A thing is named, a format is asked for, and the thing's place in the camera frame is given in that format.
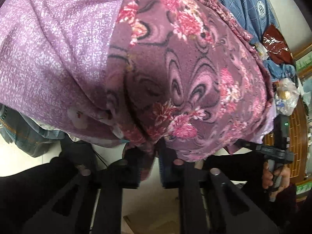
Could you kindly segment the person's right hand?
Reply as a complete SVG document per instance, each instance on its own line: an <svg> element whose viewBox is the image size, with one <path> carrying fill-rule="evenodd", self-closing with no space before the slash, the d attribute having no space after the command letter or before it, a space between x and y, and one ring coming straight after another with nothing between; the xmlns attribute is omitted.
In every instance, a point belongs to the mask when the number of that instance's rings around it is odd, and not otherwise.
<svg viewBox="0 0 312 234"><path fill-rule="evenodd" d="M287 165L278 167L271 172L271 166L268 162L263 165L262 187L269 189L269 199L275 201L276 196L284 191L290 185L291 171Z"/></svg>

